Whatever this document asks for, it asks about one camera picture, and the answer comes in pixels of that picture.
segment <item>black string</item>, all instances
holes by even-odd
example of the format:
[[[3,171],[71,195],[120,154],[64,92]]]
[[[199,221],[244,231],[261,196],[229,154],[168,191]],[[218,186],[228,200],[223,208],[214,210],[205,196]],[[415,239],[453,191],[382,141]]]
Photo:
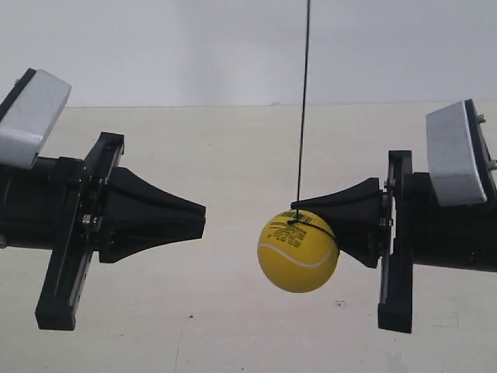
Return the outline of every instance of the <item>black string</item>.
[[[297,178],[297,202],[301,200],[301,180],[302,180],[302,155],[304,148],[304,124],[305,124],[305,108],[306,108],[306,100],[307,100],[307,91],[308,91],[308,60],[309,60],[309,39],[311,31],[311,0],[308,0],[307,7],[307,22],[306,22],[306,31],[305,31],[305,61],[304,61],[304,92],[302,94],[302,114],[301,114],[301,143],[299,147],[299,155],[298,155],[298,178]]]

